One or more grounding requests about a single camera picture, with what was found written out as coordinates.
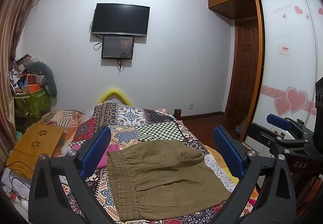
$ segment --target flat screen tv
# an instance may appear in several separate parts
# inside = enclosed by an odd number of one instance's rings
[[[91,33],[147,36],[149,10],[138,5],[98,3]]]

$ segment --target pile of clothes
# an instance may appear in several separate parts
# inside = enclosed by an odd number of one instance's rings
[[[14,95],[30,94],[41,87],[47,87],[52,97],[57,95],[53,72],[37,57],[26,54],[15,61],[9,77]]]

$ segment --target monitor screen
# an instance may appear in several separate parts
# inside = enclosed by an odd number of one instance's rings
[[[132,59],[133,37],[103,36],[103,59]]]
[[[98,3],[91,33],[147,36],[149,10],[145,6]]]

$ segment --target green storage bag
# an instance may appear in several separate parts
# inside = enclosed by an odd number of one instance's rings
[[[27,95],[14,95],[15,115],[21,118],[40,117],[41,111],[50,108],[44,88]]]

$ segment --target quilt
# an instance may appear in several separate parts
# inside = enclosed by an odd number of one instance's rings
[[[70,149],[73,149],[75,144],[80,146],[84,144],[88,139],[91,139],[100,126],[106,125],[111,130],[111,148],[121,150],[135,145],[139,141],[178,139],[191,148],[200,149],[204,154],[206,165],[213,170],[224,186],[230,192],[235,188],[235,184],[219,166],[212,154],[185,127],[182,121],[176,120],[165,109],[148,110],[140,107],[126,106],[113,101],[105,101],[86,110],[80,122],[81,124],[74,131],[71,139],[63,146],[60,156],[64,156]],[[117,223],[124,223],[119,220],[106,175],[106,167],[98,169],[85,182],[106,212]],[[80,217],[85,217],[73,196],[67,179],[64,176],[60,176],[60,180],[71,209]],[[168,220],[133,220],[126,222],[126,224],[207,224],[224,204],[225,201],[211,208],[179,218]],[[253,206],[248,202],[241,215],[248,214],[252,208]]]

